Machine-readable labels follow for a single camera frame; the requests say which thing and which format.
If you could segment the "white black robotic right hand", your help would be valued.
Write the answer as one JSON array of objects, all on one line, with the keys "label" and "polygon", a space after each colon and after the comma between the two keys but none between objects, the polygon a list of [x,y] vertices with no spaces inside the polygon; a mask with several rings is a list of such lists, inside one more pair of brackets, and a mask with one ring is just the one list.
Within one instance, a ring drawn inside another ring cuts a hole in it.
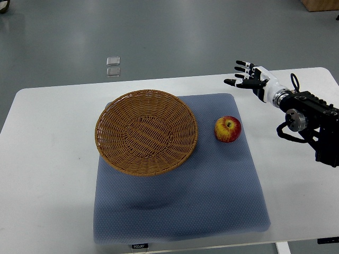
[{"label": "white black robotic right hand", "polygon": [[267,69],[250,62],[236,61],[235,79],[225,79],[224,83],[241,89],[251,89],[264,103],[271,103],[279,107],[278,99],[283,94],[289,94],[288,89],[282,86],[279,80]]}]

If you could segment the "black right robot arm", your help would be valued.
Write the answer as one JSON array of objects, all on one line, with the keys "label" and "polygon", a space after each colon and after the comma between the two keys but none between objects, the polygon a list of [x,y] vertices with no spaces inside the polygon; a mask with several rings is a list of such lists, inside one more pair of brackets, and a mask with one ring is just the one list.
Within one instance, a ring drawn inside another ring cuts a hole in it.
[{"label": "black right robot arm", "polygon": [[285,121],[276,131],[279,137],[307,143],[315,151],[315,160],[338,166],[338,109],[308,91],[286,92],[276,100],[285,112]]}]

